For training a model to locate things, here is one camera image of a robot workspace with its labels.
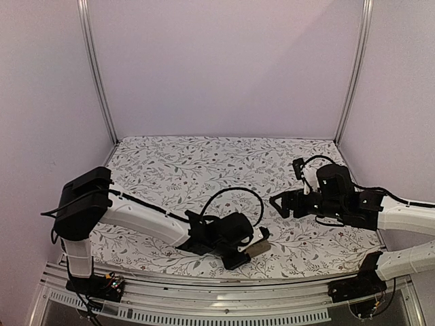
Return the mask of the white remote control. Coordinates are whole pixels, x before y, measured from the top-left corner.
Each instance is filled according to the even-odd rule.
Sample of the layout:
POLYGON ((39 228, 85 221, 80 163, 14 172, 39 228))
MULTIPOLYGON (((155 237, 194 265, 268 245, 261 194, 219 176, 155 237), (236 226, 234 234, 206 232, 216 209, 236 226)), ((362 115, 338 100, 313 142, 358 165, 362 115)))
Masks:
POLYGON ((269 251, 271 249, 271 244, 267 241, 264 240, 262 242, 257 242, 256 244, 253 244, 251 246, 249 246, 245 252, 251 257, 257 257, 267 251, 269 251))

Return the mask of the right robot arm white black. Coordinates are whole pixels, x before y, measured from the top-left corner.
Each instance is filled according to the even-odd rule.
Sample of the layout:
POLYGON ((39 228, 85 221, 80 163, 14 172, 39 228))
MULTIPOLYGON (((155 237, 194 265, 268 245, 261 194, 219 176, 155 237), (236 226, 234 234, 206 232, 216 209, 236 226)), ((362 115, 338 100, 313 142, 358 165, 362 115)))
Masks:
MULTIPOLYGON (((294 164, 304 187, 281 192, 269 202, 284 218, 308 215, 337 220, 344 226, 364 230, 404 230, 434 235, 434 204, 395 197, 380 187, 362 187, 353 183, 349 169, 327 164, 318 169, 294 164)), ((399 251, 367 255, 351 282, 351 290, 365 296, 378 280, 391 280, 407 274, 434 269, 434 241, 399 251)))

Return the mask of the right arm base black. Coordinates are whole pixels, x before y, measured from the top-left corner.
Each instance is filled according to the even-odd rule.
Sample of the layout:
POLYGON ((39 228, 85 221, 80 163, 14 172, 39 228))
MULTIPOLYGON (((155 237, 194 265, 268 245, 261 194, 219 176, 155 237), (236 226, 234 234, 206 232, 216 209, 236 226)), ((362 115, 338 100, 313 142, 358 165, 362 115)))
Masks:
POLYGON ((377 251, 367 255, 355 276, 328 283, 328 296, 332 301, 344 302, 385 291, 386 282, 376 273, 381 254, 381 251, 377 251))

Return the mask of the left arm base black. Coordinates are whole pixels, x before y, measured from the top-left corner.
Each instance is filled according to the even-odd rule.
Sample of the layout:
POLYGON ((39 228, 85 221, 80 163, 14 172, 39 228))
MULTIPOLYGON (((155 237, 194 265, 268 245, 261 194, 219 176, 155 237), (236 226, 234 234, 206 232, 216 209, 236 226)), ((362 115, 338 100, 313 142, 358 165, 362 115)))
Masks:
POLYGON ((124 294, 124 277, 113 272, 105 276, 92 274, 89 278, 69 276, 66 289, 90 298, 121 302, 124 294))

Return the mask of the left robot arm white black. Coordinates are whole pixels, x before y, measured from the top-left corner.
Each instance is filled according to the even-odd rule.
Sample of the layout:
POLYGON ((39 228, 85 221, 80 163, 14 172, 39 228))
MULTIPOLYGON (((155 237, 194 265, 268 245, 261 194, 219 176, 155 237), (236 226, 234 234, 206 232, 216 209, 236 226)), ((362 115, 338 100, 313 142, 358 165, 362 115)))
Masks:
POLYGON ((248 248, 265 238, 241 213, 220 218, 187 211, 181 217, 145 202, 115 184, 110 169, 103 166, 65 184, 58 207, 44 216, 54 219, 53 230, 64 243, 69 272, 87 295, 101 289, 90 249, 90 234, 99 223, 130 229, 195 255, 214 254, 227 270, 249 262, 248 248))

